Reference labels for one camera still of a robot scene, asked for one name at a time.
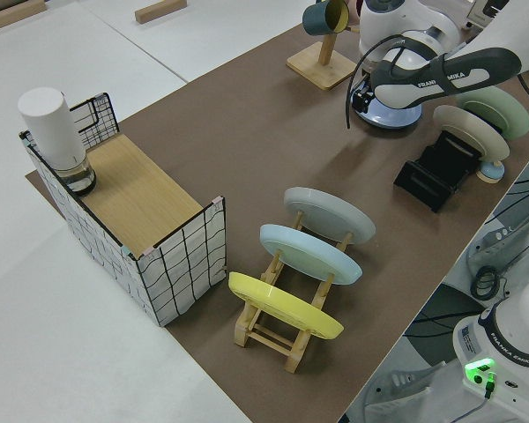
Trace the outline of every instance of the brown table mat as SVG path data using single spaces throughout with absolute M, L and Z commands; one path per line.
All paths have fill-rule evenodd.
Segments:
M 433 213 L 392 183 L 407 160 L 438 138 L 435 106 L 453 100 L 426 102 L 412 128 L 380 130 L 352 115 L 348 130 L 347 82 L 321 91 L 285 65 L 315 41 L 297 26 L 121 123 L 199 203 L 226 198 L 230 271 L 258 278 L 265 270 L 271 258 L 259 243 L 259 227 L 291 225 L 282 200 L 293 186 L 341 197 L 376 224 L 372 240 L 346 251 L 362 278 L 333 286 L 324 305 L 345 330 L 332 341 L 312 338 L 295 375 L 283 370 L 284 356 L 264 345 L 234 345 L 242 301 L 227 281 L 169 324 L 255 422 L 336 422 L 529 160 L 527 134 L 511 142 L 502 181 L 489 185 L 473 175 Z M 336 50 L 355 60 L 357 44 L 356 34 L 342 33 Z M 501 87 L 529 110 L 517 81 Z M 317 283 L 285 268 L 278 286 L 311 300 Z

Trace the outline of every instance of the grid pattern box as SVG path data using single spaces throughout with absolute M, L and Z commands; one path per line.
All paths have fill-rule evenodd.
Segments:
M 109 96 L 102 93 L 71 108 L 86 149 L 119 132 Z M 70 230 L 90 256 L 159 326 L 185 313 L 226 277 L 225 198 L 217 197 L 175 231 L 135 257 L 56 175 L 31 133 L 19 134 L 37 172 Z

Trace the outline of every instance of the wooden block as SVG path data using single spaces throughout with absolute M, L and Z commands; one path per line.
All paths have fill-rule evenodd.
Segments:
M 45 0 L 27 0 L 0 11 L 0 28 L 47 10 Z
M 331 90 L 339 82 L 344 81 L 354 71 L 355 63 L 337 51 L 333 51 L 327 64 L 319 62 L 321 42 L 305 48 L 300 53 L 289 57 L 287 66 L 313 82 L 322 90 Z
M 124 134 L 87 156 L 97 182 L 82 201 L 135 257 L 202 210 Z
M 163 0 L 162 2 L 135 11 L 135 20 L 140 24 L 144 24 L 145 22 L 168 15 L 173 11 L 179 11 L 185 7 L 186 0 Z

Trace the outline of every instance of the dark teal mug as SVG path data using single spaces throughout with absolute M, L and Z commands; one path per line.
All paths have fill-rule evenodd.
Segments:
M 345 0 L 317 0 L 302 16 L 303 29 L 309 35 L 340 33 L 349 22 L 349 8 Z

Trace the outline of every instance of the yellow plate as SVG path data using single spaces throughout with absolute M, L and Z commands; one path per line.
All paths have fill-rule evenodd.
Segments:
M 299 330 L 309 330 L 316 337 L 334 339 L 343 330 L 341 323 L 319 308 L 250 276 L 232 271 L 229 273 L 229 289 L 265 313 Z

